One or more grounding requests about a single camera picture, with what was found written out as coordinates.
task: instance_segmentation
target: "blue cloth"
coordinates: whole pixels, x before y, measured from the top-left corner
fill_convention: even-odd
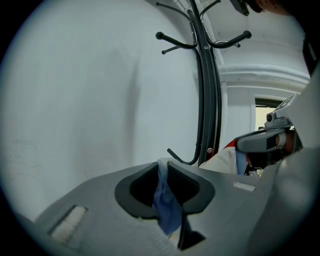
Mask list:
[[[247,168],[247,157],[245,153],[238,150],[235,151],[236,159],[236,171],[238,175],[245,175],[245,170]]]
[[[159,226],[169,236],[181,226],[182,207],[168,186],[168,170],[161,160],[158,161],[158,168],[158,186],[154,192],[152,207],[160,216]]]

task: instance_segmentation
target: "white ceiling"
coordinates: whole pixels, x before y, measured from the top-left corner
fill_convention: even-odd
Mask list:
[[[267,11],[256,13],[250,8],[249,11],[249,16],[240,14],[230,0],[222,0],[212,7],[208,14],[216,38],[229,40],[249,30],[252,33],[252,41],[302,49],[304,32],[292,16],[281,16]]]

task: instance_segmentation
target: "blue fabric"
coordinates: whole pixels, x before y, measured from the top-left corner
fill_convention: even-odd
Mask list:
[[[167,168],[161,161],[158,167],[158,187],[154,192],[152,207],[159,213],[159,226],[169,236],[181,226],[182,207],[168,186]]]
[[[245,153],[238,150],[235,151],[236,159],[236,171],[238,175],[245,175],[245,170],[247,168],[247,157]]]

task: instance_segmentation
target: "person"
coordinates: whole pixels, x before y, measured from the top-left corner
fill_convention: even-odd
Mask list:
[[[292,0],[246,0],[249,7],[256,13],[264,11],[285,16],[294,16],[305,32],[302,53],[311,75],[319,62],[320,49],[318,37],[318,1]]]
[[[266,166],[276,164],[294,151],[295,135],[295,130],[288,129],[284,145],[270,153],[240,152],[236,149],[237,139],[234,139],[199,168],[236,175],[256,175],[257,169],[263,170]],[[276,135],[275,144],[278,146],[279,142],[280,137]]]

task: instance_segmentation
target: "black metal coat rack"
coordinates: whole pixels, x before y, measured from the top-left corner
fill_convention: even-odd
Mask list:
[[[231,46],[240,47],[239,42],[244,39],[249,39],[251,33],[249,31],[244,31],[243,34],[229,41],[212,42],[202,22],[202,17],[211,7],[220,3],[221,0],[216,0],[211,3],[203,9],[201,13],[198,11],[195,0],[189,0],[189,2],[192,10],[189,9],[187,14],[166,4],[157,2],[156,5],[175,11],[183,15],[189,21],[193,44],[179,42],[162,32],[156,33],[155,37],[158,40],[165,40],[175,45],[167,50],[163,50],[163,55],[179,48],[191,49],[195,54],[199,78],[199,107],[194,157],[191,161],[186,162],[178,157],[170,148],[168,148],[167,151],[173,158],[179,160],[183,164],[193,165],[198,160],[198,166],[200,166],[218,152],[220,143],[222,95],[214,48],[222,49]]]

